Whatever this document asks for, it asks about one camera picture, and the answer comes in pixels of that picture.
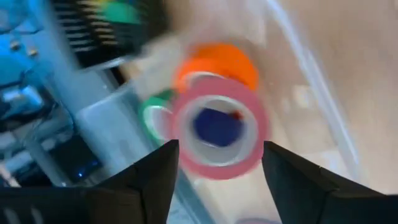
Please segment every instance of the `plastic container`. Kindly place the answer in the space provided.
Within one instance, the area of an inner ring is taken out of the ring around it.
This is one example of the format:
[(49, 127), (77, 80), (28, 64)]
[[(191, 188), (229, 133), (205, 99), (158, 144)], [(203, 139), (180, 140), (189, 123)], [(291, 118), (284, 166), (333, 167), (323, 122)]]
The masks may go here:
[[(142, 98), (172, 85), (170, 67), (193, 45), (232, 42), (260, 70), (271, 141), (374, 190), (398, 192), (396, 7), (359, 0), (168, 3), (178, 43), (154, 52), (145, 66), (138, 62), (143, 74), (135, 86), (150, 86)], [(188, 177), (216, 223), (280, 221), (261, 167), (231, 180)]]
[[(192, 46), (201, 42), (222, 41), (235, 44), (256, 63), (261, 79), (257, 94), (270, 117), (271, 141), (339, 175), (367, 184), (320, 58), (303, 41), (291, 15), (279, 2), (192, 0), (169, 1), (169, 6), (179, 40), (178, 47), (170, 50), (181, 52), (177, 55), (189, 55)], [(167, 65), (173, 59), (159, 55), (154, 58), (162, 62), (139, 66), (144, 73), (135, 79), (135, 85), (150, 82), (156, 93), (161, 90), (155, 87), (156, 80), (172, 80), (165, 78), (164, 67), (159, 64)], [(230, 180), (208, 180), (192, 174), (188, 178), (215, 223), (236, 223), (246, 218), (280, 221), (261, 166)]]
[[(140, 101), (133, 86), (125, 83), (110, 96), (76, 114), (81, 135), (104, 166), (90, 176), (91, 184), (110, 178), (157, 149), (158, 144), (140, 130)], [(167, 223), (192, 224), (198, 223), (199, 218), (201, 222), (211, 223), (190, 182), (179, 170)]]

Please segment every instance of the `orange tape roll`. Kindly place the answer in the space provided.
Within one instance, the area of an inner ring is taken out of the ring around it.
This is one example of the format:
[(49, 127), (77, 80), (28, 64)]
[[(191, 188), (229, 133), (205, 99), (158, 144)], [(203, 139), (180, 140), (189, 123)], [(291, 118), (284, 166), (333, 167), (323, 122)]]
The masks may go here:
[(184, 92), (195, 76), (214, 75), (230, 78), (256, 90), (258, 72), (250, 59), (231, 44), (206, 44), (197, 47), (192, 57), (180, 67), (175, 88)]

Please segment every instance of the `green tape roll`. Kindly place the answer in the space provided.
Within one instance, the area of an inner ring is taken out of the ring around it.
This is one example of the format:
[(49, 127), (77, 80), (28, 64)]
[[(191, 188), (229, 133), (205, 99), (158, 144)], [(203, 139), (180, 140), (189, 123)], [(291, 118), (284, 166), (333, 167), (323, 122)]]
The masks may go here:
[(170, 133), (167, 132), (172, 113), (169, 102), (174, 95), (173, 90), (165, 90), (144, 101), (139, 110), (146, 134), (159, 146), (170, 140)]
[(137, 9), (128, 3), (108, 1), (103, 4), (103, 14), (110, 22), (141, 24)]

